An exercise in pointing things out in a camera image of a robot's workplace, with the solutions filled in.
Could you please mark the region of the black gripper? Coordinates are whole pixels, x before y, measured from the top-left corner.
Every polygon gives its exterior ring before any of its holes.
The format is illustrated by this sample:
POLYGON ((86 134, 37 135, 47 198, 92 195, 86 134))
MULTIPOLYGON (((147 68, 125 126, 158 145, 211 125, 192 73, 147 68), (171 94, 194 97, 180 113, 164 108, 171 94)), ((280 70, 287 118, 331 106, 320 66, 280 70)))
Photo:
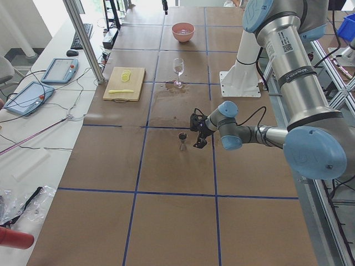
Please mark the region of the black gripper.
POLYGON ((200 109, 195 108, 190 116, 190 130, 198 133, 196 143, 193 144, 193 147, 203 149, 207 145, 206 138, 214 133, 207 127, 206 120, 207 116, 200 109))

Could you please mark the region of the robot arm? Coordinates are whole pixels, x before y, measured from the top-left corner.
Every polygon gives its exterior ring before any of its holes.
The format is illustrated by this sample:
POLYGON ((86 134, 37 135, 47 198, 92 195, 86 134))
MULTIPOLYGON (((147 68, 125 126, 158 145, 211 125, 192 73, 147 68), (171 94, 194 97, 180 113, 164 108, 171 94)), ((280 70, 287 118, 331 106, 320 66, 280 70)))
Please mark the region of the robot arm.
POLYGON ((237 106, 225 101, 208 116, 191 116, 190 129, 198 134, 196 148, 203 148, 206 138, 218 131, 226 150, 246 143, 281 148, 290 168, 309 179, 354 175, 354 128, 329 106, 303 46, 324 35, 327 11, 327 1, 247 3, 243 28, 265 49, 290 122, 284 130, 239 125, 237 106))
POLYGON ((240 45, 236 57, 236 69, 244 70, 255 65, 261 47, 253 33, 242 32, 240 45))

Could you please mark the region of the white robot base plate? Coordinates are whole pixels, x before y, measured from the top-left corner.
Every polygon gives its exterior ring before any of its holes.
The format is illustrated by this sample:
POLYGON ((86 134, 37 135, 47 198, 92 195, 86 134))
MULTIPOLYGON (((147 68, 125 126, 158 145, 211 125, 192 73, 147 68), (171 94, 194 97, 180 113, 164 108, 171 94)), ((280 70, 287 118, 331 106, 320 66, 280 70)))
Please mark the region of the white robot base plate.
POLYGON ((246 71, 221 71, 219 73, 221 95, 227 97, 260 98, 258 78, 255 70, 246 71))

